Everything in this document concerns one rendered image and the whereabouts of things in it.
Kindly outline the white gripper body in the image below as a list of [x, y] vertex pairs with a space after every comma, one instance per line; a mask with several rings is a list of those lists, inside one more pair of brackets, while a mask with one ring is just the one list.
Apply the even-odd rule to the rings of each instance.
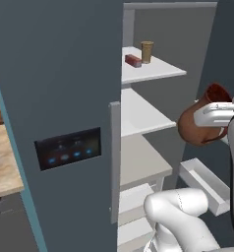
[[194, 113], [194, 121], [199, 127], [226, 127], [234, 116], [234, 103], [212, 102]]

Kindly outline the brown pitcher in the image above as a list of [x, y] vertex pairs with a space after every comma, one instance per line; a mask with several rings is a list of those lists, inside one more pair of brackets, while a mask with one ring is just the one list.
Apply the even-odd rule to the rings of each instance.
[[194, 146], [203, 146], [220, 140], [227, 135], [227, 127], [198, 127], [194, 121], [194, 113], [212, 102], [231, 102], [228, 91], [220, 84], [209, 85], [202, 98], [187, 108], [180, 116], [177, 126], [181, 138]]

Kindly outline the white fridge shelf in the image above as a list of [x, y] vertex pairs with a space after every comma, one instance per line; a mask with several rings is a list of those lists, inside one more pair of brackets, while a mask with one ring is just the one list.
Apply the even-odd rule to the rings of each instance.
[[136, 57], [142, 56], [142, 52], [134, 46], [122, 48], [122, 86], [187, 74], [185, 70], [179, 69], [154, 56], [151, 57], [149, 64], [143, 64], [140, 68], [135, 68], [125, 62], [125, 56], [128, 54]]
[[171, 165], [145, 137], [133, 135], [121, 140], [121, 191], [171, 174]]
[[175, 127], [176, 123], [133, 89], [121, 92], [121, 136], [146, 134]]

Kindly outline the tan cup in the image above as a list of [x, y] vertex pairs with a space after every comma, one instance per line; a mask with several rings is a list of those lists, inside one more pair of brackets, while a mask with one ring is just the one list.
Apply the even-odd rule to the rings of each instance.
[[153, 42], [152, 41], [142, 41], [142, 62], [144, 64], [150, 63], [151, 53], [152, 53], [152, 47]]

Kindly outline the red bar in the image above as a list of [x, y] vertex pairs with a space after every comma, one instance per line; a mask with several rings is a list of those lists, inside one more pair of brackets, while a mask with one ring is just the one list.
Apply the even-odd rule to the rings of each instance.
[[125, 62], [134, 68], [140, 68], [142, 66], [142, 60], [133, 54], [127, 54], [125, 56]]

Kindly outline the grey open fridge door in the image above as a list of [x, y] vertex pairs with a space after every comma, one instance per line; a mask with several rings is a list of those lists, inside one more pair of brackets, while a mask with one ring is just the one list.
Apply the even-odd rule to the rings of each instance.
[[234, 0], [217, 2], [201, 82], [220, 84], [234, 97]]

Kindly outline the white fridge door bin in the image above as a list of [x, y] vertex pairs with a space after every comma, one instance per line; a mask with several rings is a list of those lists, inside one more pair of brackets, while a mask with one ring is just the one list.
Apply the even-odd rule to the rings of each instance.
[[196, 157], [180, 163], [179, 175], [189, 187], [205, 192], [216, 217], [230, 211], [230, 188]]

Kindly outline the grey fridge body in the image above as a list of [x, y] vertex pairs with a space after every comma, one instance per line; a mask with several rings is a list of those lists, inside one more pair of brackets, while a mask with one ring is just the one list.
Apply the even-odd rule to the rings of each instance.
[[[174, 122], [201, 94], [200, 78], [214, 11], [213, 7], [198, 7], [135, 12], [133, 44], [153, 41], [154, 56], [186, 72], [183, 76], [132, 84], [139, 95]], [[163, 181], [164, 190], [186, 185], [179, 177], [183, 160], [198, 158], [214, 168], [213, 158], [208, 155], [211, 146], [199, 148], [184, 142], [175, 127], [148, 133], [145, 138], [172, 167], [172, 174]]]

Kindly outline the white fridge drawer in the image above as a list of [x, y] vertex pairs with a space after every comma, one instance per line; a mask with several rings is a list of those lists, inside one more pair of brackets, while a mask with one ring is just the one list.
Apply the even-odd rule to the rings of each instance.
[[119, 200], [118, 225], [136, 221], [145, 216], [144, 200], [146, 196], [161, 191], [162, 185], [148, 183], [122, 191]]
[[118, 227], [117, 252], [134, 252], [144, 247], [153, 237], [153, 229], [141, 218]]

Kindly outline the grey fridge door with display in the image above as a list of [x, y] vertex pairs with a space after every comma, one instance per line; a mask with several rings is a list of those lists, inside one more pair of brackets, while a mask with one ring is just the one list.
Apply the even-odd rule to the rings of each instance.
[[39, 252], [117, 252], [122, 18], [123, 0], [0, 0], [0, 109]]

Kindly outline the grey cabinet front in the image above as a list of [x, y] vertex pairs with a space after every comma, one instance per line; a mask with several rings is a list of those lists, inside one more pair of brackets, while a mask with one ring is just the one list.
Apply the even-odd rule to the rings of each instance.
[[0, 252], [39, 252], [19, 193], [0, 198]]

